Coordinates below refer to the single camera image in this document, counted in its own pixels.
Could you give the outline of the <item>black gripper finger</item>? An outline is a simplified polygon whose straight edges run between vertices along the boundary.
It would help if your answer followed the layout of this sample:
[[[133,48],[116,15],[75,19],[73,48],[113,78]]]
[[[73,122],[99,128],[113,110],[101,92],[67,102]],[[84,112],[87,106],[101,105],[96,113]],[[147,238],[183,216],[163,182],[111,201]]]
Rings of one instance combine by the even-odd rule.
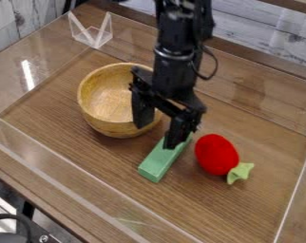
[[[184,111],[171,119],[170,128],[166,132],[164,149],[174,150],[196,131],[199,116],[195,112]]]
[[[132,91],[132,115],[133,123],[137,129],[145,127],[155,119],[155,105],[152,103],[152,96],[143,92],[136,87]]]

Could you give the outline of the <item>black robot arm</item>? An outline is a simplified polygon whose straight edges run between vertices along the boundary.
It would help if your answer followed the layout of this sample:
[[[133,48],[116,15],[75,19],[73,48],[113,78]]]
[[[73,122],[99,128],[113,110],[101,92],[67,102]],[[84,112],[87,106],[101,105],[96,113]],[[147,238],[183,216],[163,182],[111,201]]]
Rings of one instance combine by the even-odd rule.
[[[164,148],[175,149],[196,131],[207,107],[194,93],[202,58],[211,53],[204,42],[214,37],[212,0],[156,0],[157,42],[151,71],[132,67],[132,114],[143,128],[162,111],[171,117]]]

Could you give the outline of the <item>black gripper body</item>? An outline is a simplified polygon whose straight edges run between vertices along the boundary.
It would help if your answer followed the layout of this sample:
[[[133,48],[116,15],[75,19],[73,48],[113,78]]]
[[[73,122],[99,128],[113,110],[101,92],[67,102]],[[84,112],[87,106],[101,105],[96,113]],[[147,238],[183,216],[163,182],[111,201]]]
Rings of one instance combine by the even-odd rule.
[[[136,87],[152,96],[155,109],[159,109],[171,118],[182,112],[195,112],[199,116],[206,113],[206,105],[194,93],[199,76],[202,49],[192,52],[167,52],[155,48],[153,70],[144,70],[133,66],[131,69],[133,81],[129,90]]]

